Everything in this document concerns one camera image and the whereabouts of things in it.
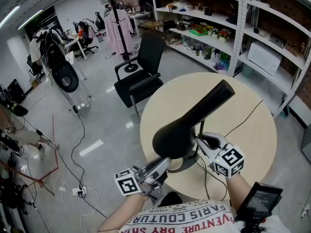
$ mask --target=hanging clothes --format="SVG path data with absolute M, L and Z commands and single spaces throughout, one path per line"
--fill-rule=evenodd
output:
M 117 10 L 117 13 L 127 52 L 128 53 L 134 52 L 133 41 L 130 34 L 130 32 L 133 33 L 133 27 L 130 18 L 126 10 Z M 121 54 L 124 53 L 125 51 L 119 34 L 118 26 L 115 23 L 116 18 L 113 11 L 111 11 L 105 17 L 104 21 L 106 26 L 107 40 L 110 43 L 113 51 L 116 52 L 117 57 L 120 58 Z

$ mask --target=gray floor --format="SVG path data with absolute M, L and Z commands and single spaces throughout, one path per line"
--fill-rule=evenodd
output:
M 117 171 L 131 167 L 142 166 L 146 163 L 139 140 L 139 124 L 132 108 L 128 109 L 118 97 L 113 85 L 116 82 L 114 66 L 121 63 L 115 55 L 109 59 L 104 57 L 111 52 L 107 41 L 99 45 L 94 55 L 88 55 L 88 60 L 78 61 L 84 70 L 87 80 L 84 84 L 93 96 L 91 108 L 81 114 L 86 128 L 86 135 L 75 149 L 73 158 L 85 169 L 84 184 L 86 187 L 96 189 L 101 199 L 98 209 L 105 215 L 112 213 L 123 201 L 114 180 L 113 174 Z M 177 76 L 208 71 L 201 64 L 179 54 L 174 50 L 165 50 L 160 63 L 159 72 L 163 82 Z M 138 109 L 143 110 L 147 100 L 138 104 Z M 27 120 L 39 128 L 47 137 L 52 138 L 52 116 L 54 118 L 55 139 L 59 142 L 61 154 L 68 167 L 78 176 L 81 169 L 76 167 L 71 159 L 72 148 L 79 142 L 83 135 L 80 120 L 72 112 L 65 98 L 55 92 L 53 88 L 42 83 L 24 102 L 29 110 Z M 284 188 L 283 199 L 280 207 L 275 208 L 284 224 L 293 233 L 307 233 L 311 231 L 307 217 L 300 219 L 302 207 L 311 188 L 311 166 L 300 151 L 304 130 L 291 115 L 284 119 L 278 117 L 277 128 L 277 153 L 274 163 L 264 182 Z M 101 140 L 103 144 L 85 156 L 79 153 Z M 46 149 L 46 158 L 41 162 L 37 152 L 33 149 L 25 150 L 23 155 L 29 160 L 29 168 L 34 177 L 41 177 L 55 165 L 55 156 L 51 149 Z M 62 168 L 60 177 L 55 186 L 56 197 L 45 189 L 36 186 L 36 204 L 51 233 L 82 232 L 80 229 L 80 215 L 91 214 L 90 208 L 82 199 L 74 199 L 68 184 L 65 184 L 64 199 L 59 190 L 65 182 L 70 188 L 78 187 L 78 181 L 66 170 L 59 160 Z M 18 166 L 25 173 L 29 173 L 25 160 L 19 159 Z M 46 179 L 46 186 L 54 187 L 54 182 L 59 171 Z M 98 198 L 92 190 L 88 190 L 87 200 L 94 206 Z M 27 206 L 29 216 L 26 222 L 31 233 L 46 232 L 46 229 L 37 211 Z M 103 217 L 95 213 L 82 219 L 86 232 L 96 232 Z

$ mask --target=white t-shirt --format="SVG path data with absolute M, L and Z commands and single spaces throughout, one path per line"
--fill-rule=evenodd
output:
M 44 32 L 49 32 L 48 30 L 40 30 L 36 36 L 39 37 L 42 33 Z M 63 40 L 61 39 L 61 37 L 59 36 L 59 34 L 55 31 L 55 30 L 52 30 L 52 33 L 56 34 L 57 37 L 60 39 L 61 41 L 61 44 L 63 44 Z M 30 45 L 29 45 L 29 52 L 30 52 L 30 57 L 31 57 L 31 61 L 32 63 L 33 62 L 36 62 L 38 60 L 41 61 L 40 57 L 41 57 L 41 53 L 40 53 L 40 44 L 41 44 L 41 41 L 37 42 L 37 39 L 34 38 L 31 40 L 30 42 Z M 47 69 L 47 67 L 42 63 L 42 66 L 43 66 L 43 70 L 45 72 L 45 75 L 46 77 L 49 77 L 50 73 Z
M 277 216 L 260 224 L 266 233 L 290 233 Z M 227 204 L 216 200 L 157 207 L 139 212 L 120 230 L 109 233 L 240 233 L 244 222 L 235 222 Z

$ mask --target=black round stand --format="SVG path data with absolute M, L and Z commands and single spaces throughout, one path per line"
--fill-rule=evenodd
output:
M 129 64 L 128 66 L 126 66 L 124 68 L 125 72 L 135 72 L 138 69 L 138 65 L 137 64 Z

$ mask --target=round table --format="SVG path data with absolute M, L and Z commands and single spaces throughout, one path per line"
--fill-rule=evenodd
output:
M 235 95 L 206 118 L 203 132 L 225 136 L 242 123 L 262 100 L 248 86 L 221 74 L 192 73 L 169 81 L 151 96 L 142 114 L 140 141 L 148 161 L 158 156 L 152 147 L 155 133 L 184 115 L 222 79 L 232 86 Z M 196 134 L 198 132 L 199 125 L 196 126 Z M 233 145 L 238 145 L 245 154 L 242 176 L 251 186 L 256 181 L 260 182 L 267 174 L 276 153 L 276 127 L 264 101 L 226 139 Z M 207 158 L 201 151 L 199 154 L 208 165 Z M 215 172 L 212 174 L 225 182 L 223 175 Z M 178 173 L 169 173 L 165 181 L 172 189 L 195 199 L 207 198 L 204 182 L 205 172 L 197 164 Z M 225 186 L 210 175 L 207 175 L 207 190 L 211 199 L 221 200 L 225 195 Z

